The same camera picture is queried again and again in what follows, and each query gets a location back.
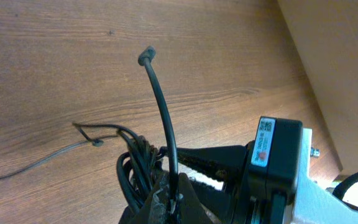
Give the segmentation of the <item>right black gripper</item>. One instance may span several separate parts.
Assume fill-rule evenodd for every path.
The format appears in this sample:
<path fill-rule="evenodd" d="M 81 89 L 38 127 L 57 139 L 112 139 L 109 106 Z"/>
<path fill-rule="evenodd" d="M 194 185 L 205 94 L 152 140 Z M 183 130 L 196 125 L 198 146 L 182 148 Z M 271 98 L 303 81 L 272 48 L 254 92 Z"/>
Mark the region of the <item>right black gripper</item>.
<path fill-rule="evenodd" d="M 250 223 L 261 205 L 262 223 L 283 223 L 286 206 L 298 185 L 303 123 L 298 120 L 259 119 L 255 140 L 246 146 L 177 148 L 179 163 L 218 182 L 237 182 L 234 197 L 190 180 L 201 202 L 224 223 Z"/>

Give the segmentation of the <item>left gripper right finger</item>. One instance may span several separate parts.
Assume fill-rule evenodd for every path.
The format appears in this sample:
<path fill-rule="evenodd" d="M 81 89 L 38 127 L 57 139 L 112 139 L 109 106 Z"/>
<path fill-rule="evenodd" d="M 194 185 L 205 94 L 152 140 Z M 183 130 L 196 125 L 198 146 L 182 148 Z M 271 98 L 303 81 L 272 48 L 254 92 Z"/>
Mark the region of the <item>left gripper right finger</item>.
<path fill-rule="evenodd" d="M 178 193 L 182 195 L 182 198 L 178 200 L 178 208 L 172 216 L 172 223 L 213 224 L 202 207 L 188 176 L 184 173 L 178 176 Z"/>

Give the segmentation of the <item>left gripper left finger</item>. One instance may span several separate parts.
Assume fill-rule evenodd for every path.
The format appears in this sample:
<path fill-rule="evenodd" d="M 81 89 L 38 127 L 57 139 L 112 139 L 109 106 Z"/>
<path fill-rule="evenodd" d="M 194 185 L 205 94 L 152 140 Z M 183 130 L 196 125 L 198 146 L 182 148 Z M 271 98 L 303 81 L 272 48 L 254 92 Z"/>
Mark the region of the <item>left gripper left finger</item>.
<path fill-rule="evenodd" d="M 135 215 L 129 207 L 125 208 L 118 224 L 164 224 L 168 219 L 169 174 L 159 173 L 156 184 L 147 197 L 145 204 Z"/>

